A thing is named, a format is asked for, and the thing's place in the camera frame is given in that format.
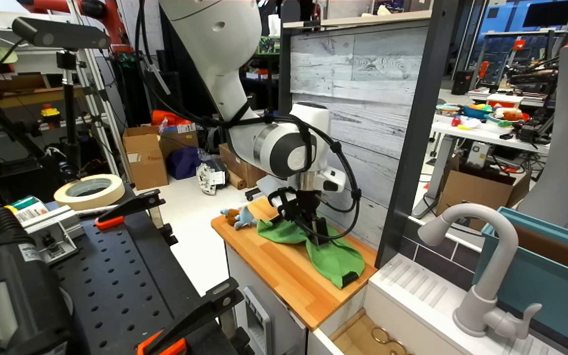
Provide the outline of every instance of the green cloth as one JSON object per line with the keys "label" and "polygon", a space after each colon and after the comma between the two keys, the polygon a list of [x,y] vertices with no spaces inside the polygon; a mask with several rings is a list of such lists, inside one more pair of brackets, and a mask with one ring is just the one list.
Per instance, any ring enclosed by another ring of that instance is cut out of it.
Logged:
{"label": "green cloth", "polygon": [[[343,288],[358,279],[365,270],[363,256],[343,238],[316,246],[307,238],[306,232],[288,220],[281,220],[275,224],[259,220],[257,233],[275,243],[306,243],[306,251],[315,269],[338,288]],[[338,234],[332,227],[328,227],[329,236]]]}

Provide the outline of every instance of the computer monitor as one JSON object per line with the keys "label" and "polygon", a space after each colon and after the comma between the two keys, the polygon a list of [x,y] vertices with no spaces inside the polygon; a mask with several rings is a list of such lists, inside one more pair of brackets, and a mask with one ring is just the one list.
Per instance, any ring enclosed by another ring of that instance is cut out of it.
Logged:
{"label": "computer monitor", "polygon": [[568,0],[532,4],[527,9],[523,27],[562,26],[568,22]]}

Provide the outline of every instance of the cardboard box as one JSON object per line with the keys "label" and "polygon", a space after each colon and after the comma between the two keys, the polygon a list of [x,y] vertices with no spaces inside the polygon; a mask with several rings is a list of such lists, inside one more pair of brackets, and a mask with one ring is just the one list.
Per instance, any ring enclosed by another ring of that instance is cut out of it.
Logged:
{"label": "cardboard box", "polygon": [[164,156],[156,126],[126,128],[122,141],[137,189],[168,184]]}
{"label": "cardboard box", "polygon": [[220,150],[220,157],[227,166],[227,169],[245,180],[248,188],[256,187],[257,181],[266,176],[265,171],[256,168],[232,154],[227,143],[219,145],[218,149]]}
{"label": "cardboard box", "polygon": [[[514,178],[509,176],[494,176],[491,179],[476,176],[477,169],[464,168],[459,165],[459,157],[451,160],[446,166],[448,177],[437,204],[437,215],[448,207],[457,204],[480,204],[492,209],[513,207],[527,195],[530,190],[530,173]],[[456,221],[479,231],[485,222],[476,218],[466,218]]]}
{"label": "cardboard box", "polygon": [[194,124],[185,126],[174,126],[164,130],[161,134],[161,148],[164,159],[168,157],[171,151],[185,148],[187,146],[199,146],[199,140],[196,136],[196,127]]}

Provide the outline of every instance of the butcher block top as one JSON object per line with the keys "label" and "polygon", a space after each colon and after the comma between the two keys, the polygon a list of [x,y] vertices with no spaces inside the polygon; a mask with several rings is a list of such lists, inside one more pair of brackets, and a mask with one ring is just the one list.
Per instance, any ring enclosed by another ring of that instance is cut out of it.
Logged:
{"label": "butcher block top", "polygon": [[[270,220],[277,215],[264,197],[251,202],[248,209],[261,220]],[[365,270],[356,281],[339,290],[313,267],[304,243],[273,243],[259,236],[255,227],[236,231],[223,215],[212,220],[212,228],[310,330],[315,330],[346,303],[377,271],[374,268],[376,250],[352,236],[345,236],[345,240],[363,256]]]}

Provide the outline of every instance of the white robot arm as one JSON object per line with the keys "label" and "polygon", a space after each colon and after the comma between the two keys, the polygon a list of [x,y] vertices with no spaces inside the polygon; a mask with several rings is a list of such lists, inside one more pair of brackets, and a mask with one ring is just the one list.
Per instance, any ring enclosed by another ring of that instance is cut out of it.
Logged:
{"label": "white robot arm", "polygon": [[[255,0],[160,0],[160,4],[194,61],[222,119],[231,121],[246,108],[247,99],[238,69],[250,60],[258,45],[262,27],[257,3]],[[327,108],[296,103],[290,114],[329,135]],[[257,117],[252,110],[245,110],[240,121]],[[346,175],[328,166],[330,147],[325,139],[311,130],[308,144],[299,127],[295,123],[277,121],[236,125],[228,129],[228,143],[241,159],[280,179],[287,179],[289,186],[296,190],[307,225],[314,226],[318,195],[321,191],[343,191]],[[312,164],[307,169],[310,145]]]}

